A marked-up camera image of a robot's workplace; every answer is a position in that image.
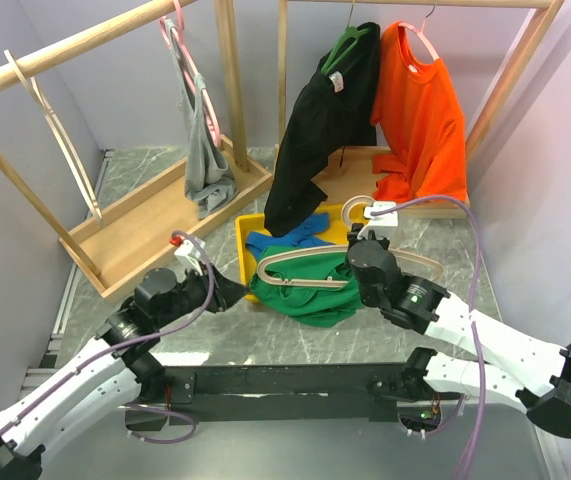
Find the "green tank top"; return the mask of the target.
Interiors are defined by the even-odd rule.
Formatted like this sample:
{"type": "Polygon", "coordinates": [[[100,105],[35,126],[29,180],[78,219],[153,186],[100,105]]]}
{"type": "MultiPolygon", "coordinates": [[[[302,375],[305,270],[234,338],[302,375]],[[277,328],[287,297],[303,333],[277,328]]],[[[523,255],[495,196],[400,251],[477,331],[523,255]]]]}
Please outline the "green tank top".
{"type": "Polygon", "coordinates": [[[331,328],[353,316],[363,307],[359,288],[345,253],[315,253],[306,257],[280,260],[266,267],[266,273],[281,280],[335,280],[340,288],[271,285],[253,275],[249,288],[265,306],[302,324],[331,328]]]}

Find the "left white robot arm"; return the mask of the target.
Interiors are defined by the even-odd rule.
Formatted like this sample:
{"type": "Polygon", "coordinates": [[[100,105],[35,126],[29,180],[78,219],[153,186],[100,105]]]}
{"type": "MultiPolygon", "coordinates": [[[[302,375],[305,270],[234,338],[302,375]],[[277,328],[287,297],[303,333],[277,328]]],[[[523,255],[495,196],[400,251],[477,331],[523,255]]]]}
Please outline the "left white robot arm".
{"type": "Polygon", "coordinates": [[[171,323],[224,312],[248,289],[201,266],[183,280],[149,271],[121,307],[62,368],[0,412],[0,479],[37,479],[92,424],[121,406],[158,399],[165,368],[151,354],[171,323]]]}

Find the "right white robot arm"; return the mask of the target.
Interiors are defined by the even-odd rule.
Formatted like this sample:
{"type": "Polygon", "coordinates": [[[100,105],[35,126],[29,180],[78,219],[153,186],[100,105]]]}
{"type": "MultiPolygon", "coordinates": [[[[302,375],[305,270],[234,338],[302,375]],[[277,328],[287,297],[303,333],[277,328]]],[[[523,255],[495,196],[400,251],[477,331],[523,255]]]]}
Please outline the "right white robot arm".
{"type": "Polygon", "coordinates": [[[444,341],[472,355],[452,358],[417,347],[388,389],[417,401],[455,393],[523,413],[538,428],[571,439],[571,343],[561,346],[522,333],[469,308],[459,296],[401,271],[389,242],[355,223],[347,234],[346,263],[363,304],[391,324],[444,341]]]}

